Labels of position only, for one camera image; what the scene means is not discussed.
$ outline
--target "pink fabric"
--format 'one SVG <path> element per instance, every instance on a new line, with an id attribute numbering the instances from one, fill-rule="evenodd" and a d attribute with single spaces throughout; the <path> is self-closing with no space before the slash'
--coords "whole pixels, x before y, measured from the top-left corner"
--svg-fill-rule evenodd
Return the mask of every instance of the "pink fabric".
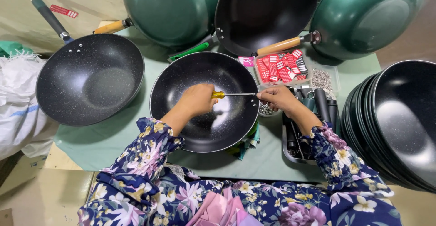
<path id="1" fill-rule="evenodd" d="M 262 226 L 253 216 L 245 212 L 239 196 L 233 198 L 230 188 L 224 196 L 209 192 L 197 213 L 186 226 Z"/>

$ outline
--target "stack of woks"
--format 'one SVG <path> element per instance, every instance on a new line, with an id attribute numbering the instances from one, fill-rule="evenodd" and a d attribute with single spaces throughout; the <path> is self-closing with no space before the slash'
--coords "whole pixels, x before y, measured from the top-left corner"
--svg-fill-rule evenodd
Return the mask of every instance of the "stack of woks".
<path id="1" fill-rule="evenodd" d="M 341 118 L 347 144 L 380 175 L 436 193 L 436 64 L 397 62 L 355 87 Z"/>

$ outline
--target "green wok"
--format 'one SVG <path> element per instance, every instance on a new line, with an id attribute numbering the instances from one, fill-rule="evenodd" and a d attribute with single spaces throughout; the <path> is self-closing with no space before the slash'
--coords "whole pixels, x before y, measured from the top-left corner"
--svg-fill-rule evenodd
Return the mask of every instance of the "green wok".
<path id="1" fill-rule="evenodd" d="M 115 33 L 135 26 L 151 41 L 175 49 L 190 47 L 214 30 L 218 0 L 123 0 L 128 18 L 94 33 Z"/>
<path id="2" fill-rule="evenodd" d="M 416 17 L 423 0 L 321 0 L 310 33 L 266 46 L 259 55 L 311 42 L 321 55 L 350 60 L 396 40 Z"/>

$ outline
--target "yellow screwdriver handle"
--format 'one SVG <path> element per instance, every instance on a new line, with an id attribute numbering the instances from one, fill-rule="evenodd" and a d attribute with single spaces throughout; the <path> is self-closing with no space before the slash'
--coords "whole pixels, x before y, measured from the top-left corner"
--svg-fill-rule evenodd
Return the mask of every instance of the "yellow screwdriver handle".
<path id="1" fill-rule="evenodd" d="M 225 94 L 224 94 L 223 91 L 221 91 L 221 92 L 215 92 L 215 91 L 213 91 L 213 92 L 212 92 L 211 99 L 213 99 L 213 98 L 223 99 L 224 96 L 225 96 Z"/>

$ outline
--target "person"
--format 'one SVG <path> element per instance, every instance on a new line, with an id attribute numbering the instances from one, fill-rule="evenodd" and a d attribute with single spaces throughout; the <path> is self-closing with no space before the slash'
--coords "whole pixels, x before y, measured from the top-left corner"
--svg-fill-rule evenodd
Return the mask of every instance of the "person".
<path id="1" fill-rule="evenodd" d="M 210 112 L 218 102 L 210 99 L 213 90 L 212 84 L 191 86 L 161 120 L 137 121 L 140 134 L 97 175 L 88 201 L 79 209 L 80 226 L 184 226 L 208 193 L 222 195 L 224 190 L 239 196 L 243 212 L 265 226 L 401 225 L 398 211 L 387 199 L 394 193 L 378 172 L 285 86 L 268 88 L 257 97 L 297 123 L 328 181 L 326 189 L 292 182 L 200 180 L 184 167 L 166 164 L 167 156 L 183 147 L 178 135 L 188 121 Z"/>

